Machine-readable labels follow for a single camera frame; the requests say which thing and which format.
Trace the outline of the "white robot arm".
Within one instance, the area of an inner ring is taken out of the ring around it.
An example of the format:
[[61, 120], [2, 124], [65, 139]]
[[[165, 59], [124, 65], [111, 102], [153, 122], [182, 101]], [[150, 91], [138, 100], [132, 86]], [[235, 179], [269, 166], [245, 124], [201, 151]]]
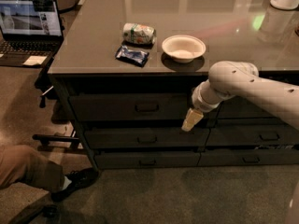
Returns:
[[213, 64], [208, 79], [192, 92], [192, 107], [181, 129], [190, 131], [222, 101], [235, 96], [246, 98], [271, 115], [299, 129], [299, 87], [259, 77], [252, 63], [222, 61]]

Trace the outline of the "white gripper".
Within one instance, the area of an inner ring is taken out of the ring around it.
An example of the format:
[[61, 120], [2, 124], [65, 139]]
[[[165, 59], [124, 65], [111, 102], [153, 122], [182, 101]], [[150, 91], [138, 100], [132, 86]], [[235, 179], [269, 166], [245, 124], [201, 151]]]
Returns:
[[204, 117], [203, 113], [217, 108], [220, 100], [213, 90], [197, 88], [192, 93], [192, 104], [195, 109], [190, 108], [186, 114], [181, 127], [184, 132], [189, 132]]

